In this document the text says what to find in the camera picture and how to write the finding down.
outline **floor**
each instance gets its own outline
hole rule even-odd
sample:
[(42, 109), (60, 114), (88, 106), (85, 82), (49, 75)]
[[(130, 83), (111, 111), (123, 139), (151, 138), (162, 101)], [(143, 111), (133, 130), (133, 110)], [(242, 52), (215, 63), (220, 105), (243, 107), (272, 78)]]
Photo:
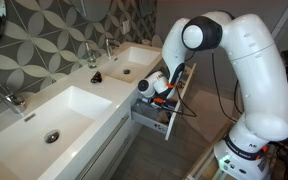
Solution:
[[(212, 98), (199, 95), (199, 99), (196, 99), (194, 98), (196, 92), (200, 91), (191, 92), (193, 93), (190, 93), (188, 98), (191, 101), (188, 100), (190, 107), (193, 106), (194, 111), (208, 109), (208, 111), (197, 112), (198, 118), (195, 120), (212, 118), (214, 124), (216, 119), (227, 120), (221, 113), (216, 95), (207, 94), (209, 97), (213, 96)], [(202, 136), (200, 133), (201, 129), (202, 133), (205, 133), (208, 132), (207, 129), (213, 128), (207, 123), (204, 123), (206, 129), (196, 128), (194, 123), (187, 123), (187, 121), (189, 120), (180, 117), (176, 119), (168, 141), (164, 140), (163, 134), (143, 126), (112, 180), (176, 180), (185, 177), (196, 159), (210, 144), (206, 139), (210, 139), (212, 134), (205, 138), (205, 135)]]

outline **sink drain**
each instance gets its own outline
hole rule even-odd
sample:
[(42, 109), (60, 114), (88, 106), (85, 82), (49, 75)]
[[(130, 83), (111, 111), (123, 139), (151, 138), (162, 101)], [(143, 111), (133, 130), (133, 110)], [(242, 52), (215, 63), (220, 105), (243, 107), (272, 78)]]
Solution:
[(47, 133), (44, 137), (46, 143), (50, 144), (55, 142), (60, 137), (60, 132), (58, 130), (53, 130)]

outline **open drawer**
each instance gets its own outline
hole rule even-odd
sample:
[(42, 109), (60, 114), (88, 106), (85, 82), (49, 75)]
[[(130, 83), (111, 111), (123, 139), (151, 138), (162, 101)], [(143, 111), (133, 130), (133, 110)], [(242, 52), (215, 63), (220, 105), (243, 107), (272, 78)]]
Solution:
[[(183, 100), (185, 99), (185, 95), (188, 94), (187, 92), (189, 90), (191, 80), (194, 77), (195, 67), (196, 63), (193, 64), (192, 68), (186, 66), (180, 79), (180, 81), (182, 81), (184, 84), (184, 87), (179, 89), (180, 96)], [(177, 93), (175, 93), (172, 99), (176, 100), (176, 98), (178, 98)], [(179, 110), (180, 106), (181, 101), (177, 101), (174, 113), (167, 115), (165, 111), (159, 111), (147, 103), (138, 100), (132, 105), (132, 118), (133, 120), (149, 128), (165, 134), (165, 140), (168, 140), (177, 115), (175, 112)]]

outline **faucet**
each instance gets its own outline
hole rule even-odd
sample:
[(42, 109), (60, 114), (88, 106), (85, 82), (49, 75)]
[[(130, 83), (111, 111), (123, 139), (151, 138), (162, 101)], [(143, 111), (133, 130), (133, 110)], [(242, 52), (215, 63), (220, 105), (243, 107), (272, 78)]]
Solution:
[(119, 45), (117, 44), (118, 41), (116, 41), (115, 39), (112, 38), (106, 38), (105, 40), (105, 45), (106, 45), (106, 54), (108, 57), (112, 56), (112, 47), (119, 47)]
[(20, 97), (16, 97), (8, 87), (0, 87), (0, 98), (16, 114), (20, 114), (26, 109), (25, 101)]

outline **patterned wall tile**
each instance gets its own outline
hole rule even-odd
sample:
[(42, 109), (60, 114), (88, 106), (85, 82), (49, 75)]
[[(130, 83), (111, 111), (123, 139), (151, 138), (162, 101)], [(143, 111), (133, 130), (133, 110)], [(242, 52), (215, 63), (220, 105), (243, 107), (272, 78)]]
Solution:
[[(140, 43), (155, 32), (154, 12), (142, 17), (139, 0), (112, 0), (106, 17), (87, 22), (69, 0), (9, 0), (0, 42), (0, 85), (27, 98), (85, 64), (85, 42), (98, 55), (105, 38)], [(122, 34), (122, 22), (131, 31)], [(0, 100), (0, 113), (7, 109)]]

